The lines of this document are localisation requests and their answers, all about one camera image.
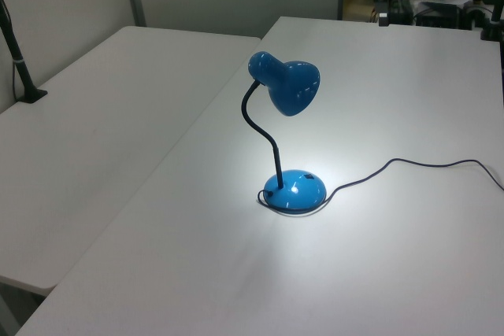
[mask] white table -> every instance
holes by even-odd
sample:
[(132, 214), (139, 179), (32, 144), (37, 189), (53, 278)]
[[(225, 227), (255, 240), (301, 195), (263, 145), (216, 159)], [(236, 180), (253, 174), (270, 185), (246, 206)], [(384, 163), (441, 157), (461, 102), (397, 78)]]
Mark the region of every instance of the white table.
[(124, 28), (0, 115), (0, 282), (48, 294), (258, 42)]
[[(281, 18), (257, 50), (321, 71), (297, 116), (264, 88), (250, 100), (284, 169), (331, 190), (392, 157), (475, 157), (502, 181), (497, 44)], [(19, 336), (502, 334), (504, 193), (490, 178), (397, 164), (314, 216), (275, 214), (255, 201), (274, 167), (239, 112), (251, 81), (243, 65)]]

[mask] gooseneck arm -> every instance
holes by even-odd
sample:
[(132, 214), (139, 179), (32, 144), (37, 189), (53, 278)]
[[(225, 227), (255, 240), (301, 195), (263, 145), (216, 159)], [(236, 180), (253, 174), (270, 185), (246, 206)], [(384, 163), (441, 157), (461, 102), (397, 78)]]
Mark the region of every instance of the gooseneck arm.
[(16, 65), (17, 71), (24, 86), (24, 96), (20, 99), (21, 102), (34, 103), (41, 97), (47, 94), (45, 90), (39, 90), (35, 87), (24, 63), (23, 55), (19, 45), (17, 44), (16, 36), (14, 35), (12, 22), (10, 20), (9, 10), (3, 0), (0, 0), (0, 28), (3, 36), (6, 39), (10, 54), (13, 57), (13, 63)]
[(242, 115), (245, 121), (259, 134), (269, 140), (271, 146), (273, 147), (273, 157), (275, 158), (275, 169), (276, 169), (276, 179), (278, 180), (278, 189), (282, 189), (284, 187), (284, 178), (282, 177), (282, 168), (280, 167), (280, 153), (278, 150), (278, 146), (276, 145), (275, 139), (271, 135), (269, 135), (266, 131), (262, 130), (258, 125), (256, 125), (249, 117), (246, 112), (246, 104), (249, 101), (250, 96), (259, 87), (259, 81), (255, 80), (250, 86), (249, 90), (246, 92), (245, 96), (243, 96), (242, 100)]

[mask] blue lamp shade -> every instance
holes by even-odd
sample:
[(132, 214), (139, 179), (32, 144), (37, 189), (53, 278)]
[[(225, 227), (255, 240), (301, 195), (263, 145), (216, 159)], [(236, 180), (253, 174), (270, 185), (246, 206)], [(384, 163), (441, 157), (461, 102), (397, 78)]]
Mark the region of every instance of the blue lamp shade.
[(282, 63), (265, 51), (252, 56), (249, 73), (268, 88), (272, 103), (285, 116), (295, 116), (306, 108), (321, 82), (314, 65), (301, 61)]

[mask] black cable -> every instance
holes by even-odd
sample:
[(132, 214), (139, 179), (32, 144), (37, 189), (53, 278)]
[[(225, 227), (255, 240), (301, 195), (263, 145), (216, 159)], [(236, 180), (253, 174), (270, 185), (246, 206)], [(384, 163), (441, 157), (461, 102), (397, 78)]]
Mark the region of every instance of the black cable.
[(435, 11), (435, 9), (432, 9), (432, 8), (424, 9), (423, 11), (420, 11), (419, 13), (414, 15), (413, 20), (416, 20), (417, 16), (422, 16), (422, 15), (425, 15), (426, 13), (430, 13), (430, 12), (434, 12), (434, 11)]
[(490, 14), (492, 14), (492, 11), (490, 11), (488, 8), (485, 8), (482, 6), (469, 6), (469, 7), (465, 8), (465, 10), (469, 10), (469, 9), (483, 9), (483, 10), (489, 12)]
[[(335, 194), (341, 190), (341, 189), (345, 189), (345, 188), (348, 188), (350, 186), (354, 186), (354, 185), (358, 185), (358, 184), (362, 184), (362, 183), (365, 183), (366, 181), (368, 181), (369, 179), (372, 179), (373, 177), (375, 177), (376, 175), (379, 175), (381, 172), (383, 172), (390, 164), (392, 164), (393, 162), (395, 161), (402, 161), (404, 163), (409, 163), (409, 164), (414, 164), (414, 165), (419, 165), (421, 167), (428, 167), (428, 168), (448, 168), (448, 167), (453, 167), (454, 165), (458, 165), (458, 164), (462, 164), (462, 163), (476, 163), (478, 164), (490, 177), (492, 180), (494, 180), (494, 183), (502, 190), (504, 191), (504, 186), (502, 186), (496, 179), (495, 177), (490, 173), (490, 171), (488, 171), (488, 169), (482, 164), (480, 163), (479, 161), (477, 161), (476, 159), (466, 159), (466, 160), (463, 160), (463, 161), (456, 161), (454, 163), (449, 163), (449, 164), (425, 164), (425, 163), (418, 163), (416, 161), (408, 161), (407, 159), (402, 159), (400, 157), (395, 157), (394, 159), (390, 159), (382, 168), (380, 168), (378, 171), (372, 173), (371, 175), (365, 177), (364, 179), (360, 179), (360, 180), (357, 180), (357, 181), (353, 181), (352, 183), (348, 183), (348, 184), (344, 184), (342, 186), (338, 186), (336, 189), (334, 189), (331, 193), (331, 195), (329, 195), (329, 197), (327, 197), (325, 200), (322, 201), (322, 203), (316, 207), (312, 212), (309, 212), (307, 214), (303, 214), (301, 216), (311, 216), (313, 215), (314, 213), (316, 212), (319, 212), (320, 210), (322, 210), (329, 202), (330, 200), (332, 200), (332, 198), (335, 196)], [(283, 212), (279, 212), (277, 211), (275, 208), (273, 208), (272, 206), (268, 205), (265, 201), (265, 197), (264, 197), (264, 192), (267, 192), (267, 190), (260, 190), (259, 193), (258, 193), (258, 201), (261, 205), (263, 205), (264, 207), (274, 211), (274, 212), (278, 212), (279, 214), (281, 215), (287, 215)]]

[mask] power cord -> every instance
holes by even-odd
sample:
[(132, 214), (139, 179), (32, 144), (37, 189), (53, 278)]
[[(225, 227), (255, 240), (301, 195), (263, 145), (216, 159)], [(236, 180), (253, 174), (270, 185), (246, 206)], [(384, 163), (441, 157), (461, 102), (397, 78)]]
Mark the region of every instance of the power cord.
[(362, 183), (365, 183), (366, 181), (368, 181), (369, 179), (372, 179), (373, 177), (375, 177), (376, 175), (379, 175), (381, 172), (383, 172), (390, 164), (392, 164), (393, 162), (395, 161), (401, 161), (401, 162), (404, 162), (404, 163), (409, 163), (409, 164), (414, 164), (414, 165), (419, 165), (421, 167), (429, 167), (429, 168), (448, 168), (448, 167), (453, 167), (454, 165), (458, 165), (458, 164), (463, 164), (463, 163), (476, 163), (478, 164), (490, 177), (492, 180), (494, 180), (494, 183), (502, 190), (504, 191), (504, 186), (502, 186), (502, 184), (500, 184), (496, 179), (495, 177), (490, 173), (490, 171), (488, 171), (488, 169), (479, 161), (477, 161), (476, 159), (466, 159), (466, 160), (463, 160), (463, 161), (456, 161), (454, 163), (449, 163), (449, 164), (425, 164), (425, 163), (418, 163), (416, 161), (408, 161), (407, 159), (402, 159), (400, 157), (395, 157), (394, 159), (390, 159), (382, 168), (380, 168), (378, 171), (372, 173), (371, 175), (365, 177), (364, 179), (360, 179), (360, 180), (357, 180), (357, 181), (353, 181), (352, 183), (348, 183), (348, 184), (344, 184), (342, 186), (338, 186), (336, 189), (333, 190), (333, 192), (331, 193), (331, 195), (329, 195), (329, 197), (327, 197), (324, 201), (322, 201), (322, 203), (320, 205), (318, 205), (315, 209), (313, 209), (312, 212), (308, 212), (306, 214), (302, 214), (302, 215), (290, 215), (290, 214), (285, 214), (283, 212), (279, 212), (277, 209), (275, 209), (274, 207), (268, 205), (268, 203), (266, 202), (266, 197), (265, 195), (267, 196), (273, 196), (273, 192), (269, 192), (267, 190), (260, 190), (258, 192), (258, 201), (259, 203), (266, 207), (267, 209), (270, 209), (274, 212), (277, 212), (278, 214), (281, 214), (283, 216), (294, 216), (294, 217), (300, 217), (300, 216), (312, 216), (313, 214), (315, 214), (316, 212), (319, 212), (321, 211), (335, 196), (335, 194), (341, 190), (341, 189), (345, 189), (345, 188), (348, 188), (350, 186), (354, 186), (354, 185), (358, 185), (358, 184), (362, 184)]

